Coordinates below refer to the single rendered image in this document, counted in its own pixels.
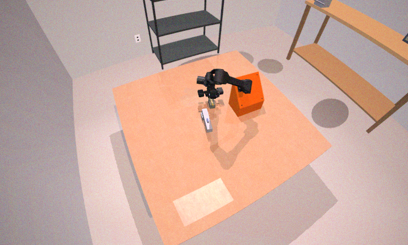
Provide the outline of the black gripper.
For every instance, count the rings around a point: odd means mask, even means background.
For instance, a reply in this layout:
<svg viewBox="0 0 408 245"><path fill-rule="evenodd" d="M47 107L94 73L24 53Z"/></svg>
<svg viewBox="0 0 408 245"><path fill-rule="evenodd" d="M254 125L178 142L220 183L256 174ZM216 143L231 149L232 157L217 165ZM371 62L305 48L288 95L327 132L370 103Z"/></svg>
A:
<svg viewBox="0 0 408 245"><path fill-rule="evenodd" d="M209 90L215 89L214 87L207 87L207 90L203 90L203 89L199 89L198 90L198 96L199 97L203 97L204 94L206 95L206 97L210 98L209 96ZM222 87L217 87L217 91L220 93L220 95L222 95L224 93L223 88Z"/></svg>

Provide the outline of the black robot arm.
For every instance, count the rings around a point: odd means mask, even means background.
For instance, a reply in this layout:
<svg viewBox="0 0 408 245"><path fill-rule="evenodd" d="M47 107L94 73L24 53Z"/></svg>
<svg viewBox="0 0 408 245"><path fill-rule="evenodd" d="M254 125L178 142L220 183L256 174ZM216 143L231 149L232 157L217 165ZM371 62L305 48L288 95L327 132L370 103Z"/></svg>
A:
<svg viewBox="0 0 408 245"><path fill-rule="evenodd" d="M215 76L213 74L215 74ZM204 85L205 87L214 87L215 85L225 85L227 83L237 86L239 92L245 94L251 93L252 81L250 79L239 80L230 76L228 72L223 69L213 69L212 71L207 72L205 77L197 77L197 84ZM210 99L216 99L220 95L217 88L209 90L209 94Z"/></svg>

